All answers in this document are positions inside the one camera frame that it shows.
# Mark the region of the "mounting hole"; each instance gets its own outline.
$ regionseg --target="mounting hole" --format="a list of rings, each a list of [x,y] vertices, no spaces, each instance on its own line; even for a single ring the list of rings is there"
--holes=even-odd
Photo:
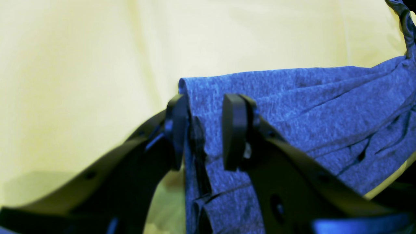
[[[267,136],[269,137],[276,137],[276,133],[274,131],[268,131]]]
[[[85,178],[86,179],[93,179],[93,178],[95,178],[97,176],[97,173],[96,172],[88,172],[86,175],[85,175]]]
[[[279,221],[280,223],[285,222],[285,220],[283,219],[283,216],[285,214],[285,208],[283,206],[283,201],[279,195],[273,194],[270,197],[270,206],[277,221]]]
[[[318,180],[320,180],[323,183],[329,183],[331,181],[331,178],[325,172],[319,172]]]

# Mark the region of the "blue cloth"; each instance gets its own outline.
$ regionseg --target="blue cloth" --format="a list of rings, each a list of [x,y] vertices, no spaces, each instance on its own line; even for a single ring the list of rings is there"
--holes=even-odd
[[[187,233],[264,233],[248,175],[226,172],[221,111],[225,93],[253,98],[261,115],[360,195],[416,151],[416,27],[401,0],[405,56],[372,68],[300,68],[183,78],[192,115],[186,145]]]

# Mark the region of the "blue heather fabric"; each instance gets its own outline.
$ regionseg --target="blue heather fabric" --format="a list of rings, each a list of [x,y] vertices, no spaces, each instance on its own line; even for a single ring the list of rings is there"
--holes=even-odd
[[[205,218],[203,223],[209,223],[214,233],[264,233],[250,178],[223,169],[225,93],[253,98],[261,115],[291,145],[360,195],[377,187],[416,151],[416,28],[401,0],[386,3],[400,16],[407,52],[375,67],[299,68],[180,80],[179,92],[186,95],[191,115],[199,118],[204,130],[206,153],[185,154],[187,233],[197,233],[198,222]],[[209,194],[200,193],[196,157],[204,162]]]

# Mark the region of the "black plastic bracket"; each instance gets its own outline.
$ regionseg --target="black plastic bracket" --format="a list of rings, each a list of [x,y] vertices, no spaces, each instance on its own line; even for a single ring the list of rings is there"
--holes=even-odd
[[[188,121],[183,95],[70,182],[22,207],[3,207],[0,226],[21,234],[142,233],[157,185],[182,163]]]
[[[384,207],[356,194],[288,144],[259,115],[249,97],[226,94],[222,124],[225,169],[240,167],[248,173],[266,233],[409,233],[412,212]]]

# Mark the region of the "yellow backdrop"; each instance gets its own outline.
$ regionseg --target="yellow backdrop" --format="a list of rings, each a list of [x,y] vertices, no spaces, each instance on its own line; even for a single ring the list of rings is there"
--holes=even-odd
[[[181,77],[405,51],[383,0],[0,0],[0,205],[68,181],[164,109]],[[170,173],[146,233],[185,233],[184,205],[183,172]]]

